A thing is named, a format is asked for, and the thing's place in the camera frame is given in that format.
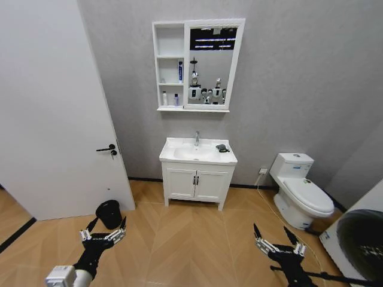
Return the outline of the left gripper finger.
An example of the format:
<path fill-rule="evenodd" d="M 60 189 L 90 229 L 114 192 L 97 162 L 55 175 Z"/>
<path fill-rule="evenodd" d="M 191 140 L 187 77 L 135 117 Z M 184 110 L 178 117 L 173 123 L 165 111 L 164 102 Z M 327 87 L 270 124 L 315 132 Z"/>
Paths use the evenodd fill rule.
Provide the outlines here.
<path fill-rule="evenodd" d="M 95 239 L 98 236 L 98 233 L 91 233 L 91 231 L 94 229 L 95 225 L 97 224 L 99 218 L 95 218 L 92 221 L 90 221 L 87 225 L 87 227 L 83 230 L 80 230 L 80 237 L 82 241 L 89 241 L 92 239 Z"/>
<path fill-rule="evenodd" d="M 116 245 L 126 235 L 126 220 L 127 217 L 125 216 L 120 224 L 120 227 L 105 236 L 104 239 Z"/>

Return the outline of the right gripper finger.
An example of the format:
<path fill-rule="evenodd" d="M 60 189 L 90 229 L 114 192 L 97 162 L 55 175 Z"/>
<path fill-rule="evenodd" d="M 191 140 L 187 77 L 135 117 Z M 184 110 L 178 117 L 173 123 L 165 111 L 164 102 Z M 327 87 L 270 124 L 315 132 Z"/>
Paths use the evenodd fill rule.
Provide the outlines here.
<path fill-rule="evenodd" d="M 287 227 L 284 227 L 284 231 L 289 241 L 293 245 L 293 253 L 300 256 L 304 256 L 306 251 L 306 246 L 303 243 L 299 242 L 295 234 L 292 233 Z"/>
<path fill-rule="evenodd" d="M 256 246 L 266 255 L 269 253 L 276 253 L 278 248 L 276 248 L 273 244 L 269 243 L 267 240 L 262 238 L 261 232 L 257 228 L 256 224 L 253 224 L 254 229 L 254 237 Z"/>

